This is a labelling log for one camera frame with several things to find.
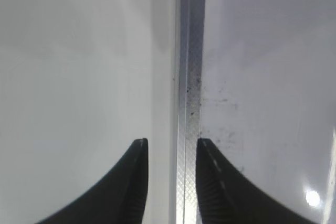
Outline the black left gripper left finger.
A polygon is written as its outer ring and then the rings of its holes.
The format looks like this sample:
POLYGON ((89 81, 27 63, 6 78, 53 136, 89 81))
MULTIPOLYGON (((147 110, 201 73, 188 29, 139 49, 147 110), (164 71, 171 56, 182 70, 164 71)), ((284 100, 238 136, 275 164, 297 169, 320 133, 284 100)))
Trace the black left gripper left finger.
POLYGON ((142 223, 148 182, 148 141, 142 138, 87 192, 41 222, 142 223))

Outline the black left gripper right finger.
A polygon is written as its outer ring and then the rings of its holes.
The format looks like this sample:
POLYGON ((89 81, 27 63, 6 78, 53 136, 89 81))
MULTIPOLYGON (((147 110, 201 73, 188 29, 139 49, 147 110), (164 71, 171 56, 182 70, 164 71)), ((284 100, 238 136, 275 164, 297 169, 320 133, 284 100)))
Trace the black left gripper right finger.
POLYGON ((200 138, 196 192, 203 223, 310 223, 250 182, 212 140, 200 138))

